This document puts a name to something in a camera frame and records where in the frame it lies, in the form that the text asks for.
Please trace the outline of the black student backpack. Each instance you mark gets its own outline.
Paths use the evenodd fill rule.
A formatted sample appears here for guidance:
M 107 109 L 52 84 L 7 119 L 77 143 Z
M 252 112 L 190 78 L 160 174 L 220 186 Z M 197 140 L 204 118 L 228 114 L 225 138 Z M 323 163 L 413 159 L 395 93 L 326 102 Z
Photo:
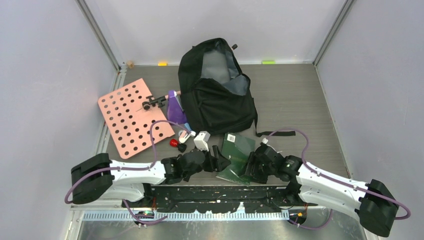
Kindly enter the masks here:
M 219 135 L 258 128 L 251 79 L 225 39 L 205 40 L 186 52 L 178 81 L 181 106 L 192 130 Z

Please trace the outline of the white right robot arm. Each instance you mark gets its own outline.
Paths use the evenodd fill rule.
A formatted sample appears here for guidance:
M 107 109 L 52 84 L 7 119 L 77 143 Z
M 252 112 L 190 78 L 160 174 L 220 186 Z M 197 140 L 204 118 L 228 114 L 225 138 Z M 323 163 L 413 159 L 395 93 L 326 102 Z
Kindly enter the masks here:
M 265 184 L 269 176 L 287 182 L 283 193 L 288 203 L 315 204 L 357 220 L 369 232 L 387 238 L 399 205 L 384 183 L 348 179 L 303 163 L 294 155 L 282 156 L 267 144 L 252 151 L 242 172 L 252 182 Z

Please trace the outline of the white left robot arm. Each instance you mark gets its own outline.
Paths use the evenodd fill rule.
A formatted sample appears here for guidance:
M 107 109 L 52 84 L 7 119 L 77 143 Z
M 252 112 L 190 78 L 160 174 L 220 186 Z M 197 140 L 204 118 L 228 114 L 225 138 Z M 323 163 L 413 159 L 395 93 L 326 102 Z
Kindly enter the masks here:
M 193 149 L 147 163 L 112 160 L 108 153 L 99 153 L 71 169 L 72 186 L 65 202 L 84 205 L 101 198 L 124 199 L 148 207 L 154 199 L 148 185 L 187 182 L 194 174 L 221 172 L 230 164 L 216 145 L 212 152 Z

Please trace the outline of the dark green notebook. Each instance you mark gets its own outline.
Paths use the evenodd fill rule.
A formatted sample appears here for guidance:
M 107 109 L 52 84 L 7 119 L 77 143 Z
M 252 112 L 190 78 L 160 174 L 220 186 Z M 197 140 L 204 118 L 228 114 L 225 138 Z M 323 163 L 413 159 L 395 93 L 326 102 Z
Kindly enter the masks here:
M 249 186 L 251 177 L 245 176 L 245 167 L 250 153 L 255 150 L 256 141 L 236 133 L 226 133 L 221 154 L 228 160 L 230 165 L 216 174 L 216 178 L 228 181 L 236 185 Z

